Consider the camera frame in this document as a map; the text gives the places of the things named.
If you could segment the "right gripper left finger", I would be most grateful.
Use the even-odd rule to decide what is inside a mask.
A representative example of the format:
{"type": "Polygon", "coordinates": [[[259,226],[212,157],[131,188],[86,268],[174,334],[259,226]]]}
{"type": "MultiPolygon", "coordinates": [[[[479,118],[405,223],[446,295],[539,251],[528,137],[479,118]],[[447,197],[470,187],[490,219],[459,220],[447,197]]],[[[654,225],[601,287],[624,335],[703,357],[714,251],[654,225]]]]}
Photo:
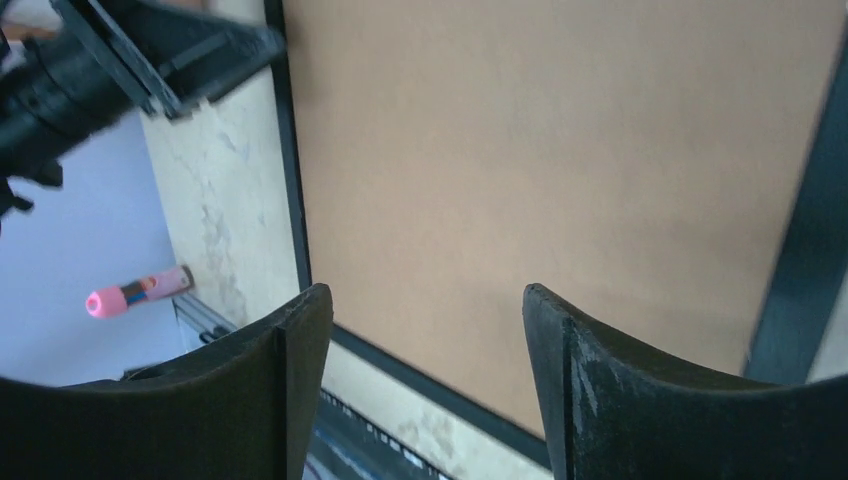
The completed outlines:
{"type": "Polygon", "coordinates": [[[316,284],[126,380],[1,383],[5,479],[298,479],[330,336],[316,284]]]}

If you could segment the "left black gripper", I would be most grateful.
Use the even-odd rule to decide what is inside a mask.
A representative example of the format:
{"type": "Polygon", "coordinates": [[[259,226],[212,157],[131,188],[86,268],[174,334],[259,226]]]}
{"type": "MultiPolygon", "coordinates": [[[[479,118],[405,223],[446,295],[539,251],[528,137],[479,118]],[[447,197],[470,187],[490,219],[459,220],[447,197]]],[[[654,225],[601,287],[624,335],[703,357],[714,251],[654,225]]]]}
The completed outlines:
{"type": "Polygon", "coordinates": [[[59,159],[126,112],[175,120],[215,103],[285,52],[267,26],[166,1],[55,1],[63,20],[29,38],[1,77],[1,176],[60,179],[59,159]]]}

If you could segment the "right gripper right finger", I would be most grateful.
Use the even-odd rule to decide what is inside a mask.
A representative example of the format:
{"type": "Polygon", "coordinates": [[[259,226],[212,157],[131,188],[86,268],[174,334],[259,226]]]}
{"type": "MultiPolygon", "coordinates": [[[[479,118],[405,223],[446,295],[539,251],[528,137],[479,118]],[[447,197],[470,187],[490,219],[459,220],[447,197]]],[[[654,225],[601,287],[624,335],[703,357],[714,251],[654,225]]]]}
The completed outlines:
{"type": "Polygon", "coordinates": [[[541,284],[522,316],[557,479],[843,479],[847,380],[780,386],[706,368],[541,284]]]}

